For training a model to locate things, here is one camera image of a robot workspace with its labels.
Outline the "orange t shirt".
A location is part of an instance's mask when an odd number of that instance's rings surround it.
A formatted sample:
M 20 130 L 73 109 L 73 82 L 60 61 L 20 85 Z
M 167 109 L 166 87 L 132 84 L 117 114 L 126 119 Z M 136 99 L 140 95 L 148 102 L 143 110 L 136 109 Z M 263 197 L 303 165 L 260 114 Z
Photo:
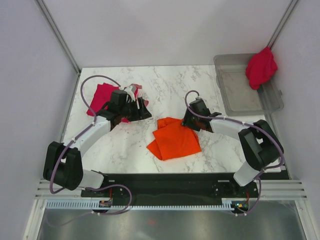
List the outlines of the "orange t shirt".
M 182 126 L 182 119 L 165 117 L 158 119 L 154 140 L 147 149 L 159 160 L 182 158 L 202 151 L 198 135 Z

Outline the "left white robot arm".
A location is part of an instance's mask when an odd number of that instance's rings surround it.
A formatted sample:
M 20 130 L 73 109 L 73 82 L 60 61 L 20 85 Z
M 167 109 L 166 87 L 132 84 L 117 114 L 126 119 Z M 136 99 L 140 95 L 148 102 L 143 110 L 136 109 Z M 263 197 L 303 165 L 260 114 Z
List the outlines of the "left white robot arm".
M 43 177 L 49 181 L 49 191 L 59 193 L 61 190 L 73 191 L 77 188 L 89 188 L 99 197 L 106 196 L 110 185 L 104 181 L 102 173 L 85 170 L 82 158 L 85 153 L 104 135 L 111 132 L 122 119 L 135 122 L 150 118 L 146 100 L 135 96 L 129 90 L 114 90 L 110 100 L 93 115 L 90 123 L 68 143 L 53 141 L 47 148 Z

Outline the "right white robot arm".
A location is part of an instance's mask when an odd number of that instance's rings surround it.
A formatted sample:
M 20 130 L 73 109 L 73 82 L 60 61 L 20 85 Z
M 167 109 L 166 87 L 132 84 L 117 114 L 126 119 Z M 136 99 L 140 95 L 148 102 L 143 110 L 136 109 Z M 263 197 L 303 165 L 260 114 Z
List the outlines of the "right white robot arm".
M 182 125 L 195 131 L 204 130 L 239 140 L 245 162 L 234 173 L 229 191 L 235 197 L 247 191 L 247 184 L 256 180 L 264 171 L 284 164 L 284 149 L 270 125 L 265 120 L 247 123 L 210 113 L 205 102 L 196 98 L 186 105 Z

